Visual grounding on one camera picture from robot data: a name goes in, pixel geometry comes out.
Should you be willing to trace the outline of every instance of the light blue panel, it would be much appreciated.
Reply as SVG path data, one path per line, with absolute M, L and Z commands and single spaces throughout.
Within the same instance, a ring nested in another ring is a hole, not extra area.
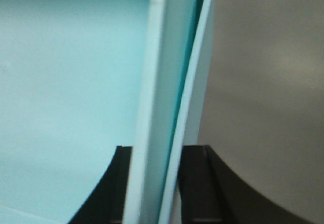
M 1 224 L 63 224 L 15 209 L 0 206 Z
M 148 0 L 0 0 L 0 205 L 68 222 L 134 143 L 147 13 Z
M 196 144 L 213 48 L 214 0 L 204 0 L 183 89 L 159 224 L 168 224 L 182 146 Z
M 148 39 L 124 223 L 157 223 L 196 0 L 150 0 Z

